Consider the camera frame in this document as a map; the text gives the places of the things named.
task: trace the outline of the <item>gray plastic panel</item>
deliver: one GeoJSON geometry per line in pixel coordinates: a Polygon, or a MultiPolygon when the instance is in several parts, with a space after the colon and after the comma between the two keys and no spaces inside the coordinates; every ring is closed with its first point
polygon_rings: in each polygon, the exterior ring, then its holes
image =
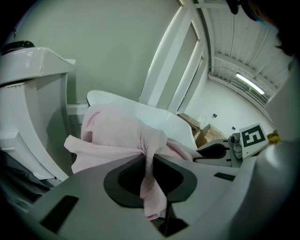
{"type": "MultiPolygon", "coordinates": [[[[244,161],[241,168],[238,169],[234,181],[231,182],[231,185],[224,194],[192,225],[174,234],[172,240],[230,239],[227,229],[246,195],[255,166],[255,160],[256,157],[249,157],[247,161],[244,161]]],[[[192,206],[191,208],[194,212],[198,211],[197,206],[199,205],[195,202],[191,203],[190,206],[192,206]]],[[[179,217],[180,214],[177,213],[179,207],[177,207],[176,204],[174,204],[173,207],[174,210],[176,209],[175,212],[179,217]]]]}
{"type": "Polygon", "coordinates": [[[228,190],[233,182],[217,178],[216,173],[225,173],[236,176],[238,168],[199,164],[182,161],[169,156],[161,155],[168,161],[190,170],[197,178],[197,186],[185,202],[173,203],[177,218],[193,224],[201,218],[228,190]]]}
{"type": "Polygon", "coordinates": [[[64,196],[76,196],[79,200],[58,235],[72,240],[162,239],[143,209],[121,207],[104,190],[106,174],[135,157],[78,172],[39,199],[30,210],[30,216],[40,222],[64,196]]]}

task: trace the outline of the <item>pink towel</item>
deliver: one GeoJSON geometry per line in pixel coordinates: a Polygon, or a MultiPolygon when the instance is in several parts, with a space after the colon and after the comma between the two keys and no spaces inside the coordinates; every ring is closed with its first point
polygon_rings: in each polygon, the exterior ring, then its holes
{"type": "Polygon", "coordinates": [[[193,161],[200,154],[181,143],[168,139],[162,130],[151,128],[117,105],[92,105],[82,123],[81,139],[69,136],[65,148],[77,155],[73,173],[138,154],[146,156],[146,171],[140,197],[144,213],[156,219],[166,208],[166,197],[152,174],[153,155],[165,154],[193,161]]]}

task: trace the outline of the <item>ceiling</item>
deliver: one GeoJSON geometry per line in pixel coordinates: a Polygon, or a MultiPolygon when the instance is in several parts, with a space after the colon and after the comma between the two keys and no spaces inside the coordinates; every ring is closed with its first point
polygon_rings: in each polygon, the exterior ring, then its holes
{"type": "Polygon", "coordinates": [[[264,105],[288,77],[292,60],[280,49],[277,30],[254,22],[240,8],[237,15],[230,12],[225,0],[199,0],[206,21],[211,48],[210,75],[250,92],[264,105]],[[244,75],[264,92],[260,95],[237,78],[244,75]]]}

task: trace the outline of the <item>ceiling light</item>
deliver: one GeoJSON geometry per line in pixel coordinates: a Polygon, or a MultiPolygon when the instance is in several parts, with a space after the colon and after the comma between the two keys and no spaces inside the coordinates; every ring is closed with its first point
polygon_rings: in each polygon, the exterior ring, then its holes
{"type": "Polygon", "coordinates": [[[242,76],[241,74],[237,73],[236,76],[243,80],[245,83],[249,84],[251,87],[253,87],[256,91],[258,91],[260,94],[264,94],[264,91],[261,90],[259,87],[257,87],[253,82],[242,76]]]}

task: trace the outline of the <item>green wall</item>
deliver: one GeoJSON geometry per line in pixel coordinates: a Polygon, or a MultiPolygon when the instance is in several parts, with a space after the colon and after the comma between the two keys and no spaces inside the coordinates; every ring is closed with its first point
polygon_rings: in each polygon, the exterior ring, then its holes
{"type": "Polygon", "coordinates": [[[179,9],[177,0],[41,0],[16,40],[76,59],[68,103],[90,90],[137,101],[157,47],[179,9]]]}

